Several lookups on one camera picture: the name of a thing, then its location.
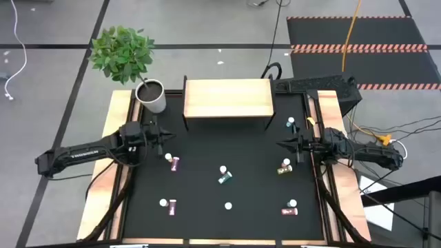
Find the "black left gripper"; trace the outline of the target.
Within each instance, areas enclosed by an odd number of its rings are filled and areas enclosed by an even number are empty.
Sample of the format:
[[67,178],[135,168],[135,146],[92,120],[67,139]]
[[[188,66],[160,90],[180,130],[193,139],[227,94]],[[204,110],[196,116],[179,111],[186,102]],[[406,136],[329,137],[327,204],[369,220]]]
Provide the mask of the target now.
[[167,131],[158,125],[158,119],[156,115],[151,117],[151,120],[147,124],[147,141],[150,147],[156,152],[157,156],[163,155],[163,142],[176,137],[176,135],[170,131]]

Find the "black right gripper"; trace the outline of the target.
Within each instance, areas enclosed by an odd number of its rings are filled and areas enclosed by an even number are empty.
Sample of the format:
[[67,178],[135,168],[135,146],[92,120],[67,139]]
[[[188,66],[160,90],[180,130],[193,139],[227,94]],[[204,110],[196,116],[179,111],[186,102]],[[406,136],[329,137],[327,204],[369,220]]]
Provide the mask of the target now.
[[304,153],[311,152],[310,142],[312,140],[312,131],[310,129],[302,129],[294,125],[293,134],[295,138],[288,138],[283,141],[278,141],[277,145],[287,149],[292,154],[296,154],[297,163],[304,163]]

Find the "white plant pot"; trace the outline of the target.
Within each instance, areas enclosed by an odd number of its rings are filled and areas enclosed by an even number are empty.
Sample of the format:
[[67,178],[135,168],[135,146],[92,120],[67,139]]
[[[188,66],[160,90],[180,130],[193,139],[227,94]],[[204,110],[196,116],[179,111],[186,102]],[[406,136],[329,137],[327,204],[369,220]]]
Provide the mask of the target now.
[[165,88],[156,79],[143,79],[135,89],[136,99],[154,114],[166,108]]

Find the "black perforated metal box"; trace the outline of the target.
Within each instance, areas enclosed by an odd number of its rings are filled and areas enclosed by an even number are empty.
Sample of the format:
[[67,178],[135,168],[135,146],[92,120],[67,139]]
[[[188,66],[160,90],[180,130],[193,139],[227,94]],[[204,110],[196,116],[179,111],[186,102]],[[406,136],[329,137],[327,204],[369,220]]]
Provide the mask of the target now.
[[342,116],[349,113],[362,100],[356,79],[345,72],[314,78],[277,79],[274,80],[274,84],[277,93],[335,91]]

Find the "black floor mat striped edge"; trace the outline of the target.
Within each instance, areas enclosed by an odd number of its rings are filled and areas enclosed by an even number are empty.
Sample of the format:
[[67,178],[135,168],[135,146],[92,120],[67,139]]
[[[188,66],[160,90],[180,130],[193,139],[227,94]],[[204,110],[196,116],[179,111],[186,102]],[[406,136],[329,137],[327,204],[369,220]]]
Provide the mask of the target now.
[[354,50],[339,52],[294,50],[296,78],[353,76],[360,90],[441,90],[439,75],[427,50]]
[[413,53],[427,52],[415,21],[392,17],[288,17],[294,53]]

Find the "light wooden side board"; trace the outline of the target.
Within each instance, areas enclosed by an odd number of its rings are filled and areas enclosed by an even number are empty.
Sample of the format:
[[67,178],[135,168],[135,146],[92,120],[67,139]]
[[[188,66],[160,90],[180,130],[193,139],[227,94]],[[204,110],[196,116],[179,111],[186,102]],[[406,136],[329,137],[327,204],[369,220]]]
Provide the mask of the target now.
[[[138,119],[141,105],[135,102],[131,90],[115,90],[112,93],[103,135],[107,136],[126,123]],[[114,192],[118,193],[127,178],[128,168],[112,164],[110,158],[98,160],[92,173],[94,182],[88,190],[83,215],[76,239],[86,238],[98,225],[112,204]]]
[[[319,90],[317,100],[315,102],[314,98],[309,98],[310,117],[324,127],[332,127],[347,135],[336,92]],[[336,189],[334,196],[338,199],[342,212],[359,234],[370,241],[371,235],[358,189],[358,179],[353,169],[347,167],[346,159],[340,159],[336,164],[328,166],[325,185],[327,189]]]

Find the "green leafy plant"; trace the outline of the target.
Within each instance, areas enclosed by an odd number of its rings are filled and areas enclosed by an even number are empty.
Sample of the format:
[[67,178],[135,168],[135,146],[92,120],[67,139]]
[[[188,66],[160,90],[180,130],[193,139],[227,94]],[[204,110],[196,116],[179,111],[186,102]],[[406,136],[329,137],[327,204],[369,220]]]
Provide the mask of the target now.
[[139,80],[143,85],[147,79],[147,67],[152,64],[155,40],[142,35],[143,30],[125,28],[121,25],[103,29],[101,35],[92,40],[90,63],[112,81],[126,84]]

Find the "white flat panel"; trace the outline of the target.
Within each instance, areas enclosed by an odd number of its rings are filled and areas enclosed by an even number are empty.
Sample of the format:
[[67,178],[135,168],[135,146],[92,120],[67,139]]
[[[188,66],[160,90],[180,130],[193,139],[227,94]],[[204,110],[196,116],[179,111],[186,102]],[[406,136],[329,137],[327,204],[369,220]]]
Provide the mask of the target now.
[[[366,176],[361,176],[359,180],[359,188],[362,189],[363,194],[370,194],[373,192],[378,192],[387,187],[381,183],[376,183],[375,180],[367,178]],[[388,231],[393,229],[393,213],[387,210],[382,205],[376,205],[372,207],[364,207],[365,216],[369,223],[377,225]]]

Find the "black desk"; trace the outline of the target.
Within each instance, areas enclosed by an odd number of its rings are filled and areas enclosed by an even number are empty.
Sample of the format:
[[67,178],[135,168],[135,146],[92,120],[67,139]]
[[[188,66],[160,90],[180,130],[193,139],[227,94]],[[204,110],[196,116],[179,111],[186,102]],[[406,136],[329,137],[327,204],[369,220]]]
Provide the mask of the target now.
[[381,204],[397,203],[414,198],[423,198],[428,196],[431,192],[441,193],[441,176],[363,194],[361,199],[364,207],[371,207]]

